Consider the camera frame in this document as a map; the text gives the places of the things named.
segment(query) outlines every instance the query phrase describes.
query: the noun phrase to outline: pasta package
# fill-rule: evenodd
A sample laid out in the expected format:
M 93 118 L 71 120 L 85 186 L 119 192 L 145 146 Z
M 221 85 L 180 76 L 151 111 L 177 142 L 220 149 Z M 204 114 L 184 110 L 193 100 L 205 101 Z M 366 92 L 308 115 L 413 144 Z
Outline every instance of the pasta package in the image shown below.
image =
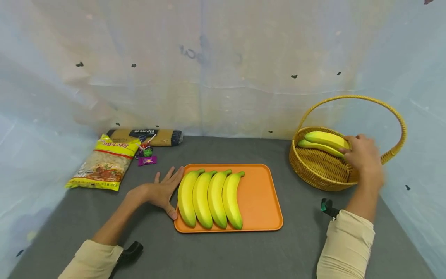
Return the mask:
M 150 141 L 150 146 L 177 146 L 183 141 L 182 131 L 170 129 L 117 129 L 108 131 L 107 135 L 114 142 L 129 142 L 135 138 L 145 142 L 156 135 Z
M 65 187 L 118 191 L 139 144 L 139 139 L 131 142 L 114 142 L 107 135 L 102 135 L 91 155 Z

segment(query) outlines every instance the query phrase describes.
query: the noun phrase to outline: table surface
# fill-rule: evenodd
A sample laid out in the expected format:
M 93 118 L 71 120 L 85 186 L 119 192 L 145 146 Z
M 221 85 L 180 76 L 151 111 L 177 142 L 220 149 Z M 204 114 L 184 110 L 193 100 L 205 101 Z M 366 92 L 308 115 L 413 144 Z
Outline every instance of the table surface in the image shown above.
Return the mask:
M 353 188 L 323 192 L 303 182 L 288 163 L 290 141 L 185 137 L 176 147 L 155 147 L 156 165 L 138 167 L 134 160 L 119 192 L 75 188 L 43 225 L 10 275 L 15 278 L 57 278 L 80 245 L 93 236 L 125 194 L 152 182 L 174 165 L 191 163 L 262 163 L 272 173 L 284 217 L 274 232 L 178 233 L 166 214 L 150 204 L 139 208 L 121 240 L 144 245 L 138 261 L 116 271 L 113 278 L 316 278 L 319 255 L 330 217 L 319 207 L 330 198 L 343 208 Z M 177 203 L 176 192 L 172 204 Z M 366 278 L 434 278 L 386 204 L 380 198 L 376 237 Z

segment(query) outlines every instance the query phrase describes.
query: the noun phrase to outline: purple candy wrapper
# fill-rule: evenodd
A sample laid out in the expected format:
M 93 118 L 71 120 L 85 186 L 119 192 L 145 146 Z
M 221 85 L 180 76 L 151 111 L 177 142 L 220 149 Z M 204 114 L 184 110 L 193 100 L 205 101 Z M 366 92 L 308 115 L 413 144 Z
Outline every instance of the purple candy wrapper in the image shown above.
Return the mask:
M 144 166 L 144 165 L 150 165 L 150 164 L 156 164 L 157 163 L 157 157 L 156 156 L 150 156 L 150 157 L 140 157 L 138 159 L 138 165 Z

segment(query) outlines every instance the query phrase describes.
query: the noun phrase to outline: black label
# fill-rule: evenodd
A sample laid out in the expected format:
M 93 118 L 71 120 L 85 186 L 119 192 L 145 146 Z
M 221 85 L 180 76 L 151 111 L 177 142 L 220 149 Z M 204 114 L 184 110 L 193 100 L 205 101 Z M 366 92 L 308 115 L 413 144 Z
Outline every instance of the black label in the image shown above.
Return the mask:
M 158 130 L 146 129 L 146 130 L 132 130 L 128 134 L 131 137 L 137 137 L 141 142 L 144 142 L 146 139 L 150 139 L 153 137 Z

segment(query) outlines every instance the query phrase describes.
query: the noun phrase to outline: beige sleeve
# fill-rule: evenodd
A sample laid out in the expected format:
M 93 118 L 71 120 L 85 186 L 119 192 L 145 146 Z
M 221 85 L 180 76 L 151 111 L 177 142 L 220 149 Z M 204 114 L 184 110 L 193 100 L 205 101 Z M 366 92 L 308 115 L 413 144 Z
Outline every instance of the beige sleeve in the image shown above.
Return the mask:
M 328 225 L 317 278 L 363 279 L 374 237 L 371 222 L 341 210 L 336 220 Z
M 108 279 L 123 250 L 120 246 L 87 240 L 59 275 L 59 279 Z

